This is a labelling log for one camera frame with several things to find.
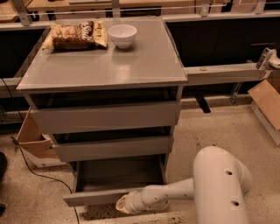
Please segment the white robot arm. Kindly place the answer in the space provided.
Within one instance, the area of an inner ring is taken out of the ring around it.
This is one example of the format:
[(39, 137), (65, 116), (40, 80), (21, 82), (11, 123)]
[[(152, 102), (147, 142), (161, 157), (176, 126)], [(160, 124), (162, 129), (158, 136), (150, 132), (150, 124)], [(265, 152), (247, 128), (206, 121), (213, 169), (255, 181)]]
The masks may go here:
[(241, 161), (220, 147), (208, 146), (196, 155), (192, 178), (129, 192), (115, 208), (139, 214), (164, 210), (170, 200), (193, 199), (197, 224), (249, 224), (244, 196), (251, 187), (251, 173)]

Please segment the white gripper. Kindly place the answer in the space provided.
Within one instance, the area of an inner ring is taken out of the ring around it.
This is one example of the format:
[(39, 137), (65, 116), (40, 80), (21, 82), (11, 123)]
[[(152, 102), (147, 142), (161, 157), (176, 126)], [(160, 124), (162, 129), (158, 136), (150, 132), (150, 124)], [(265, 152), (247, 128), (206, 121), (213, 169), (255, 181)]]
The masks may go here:
[(140, 192), (123, 195), (115, 204), (115, 209), (124, 214), (139, 214), (146, 208)]

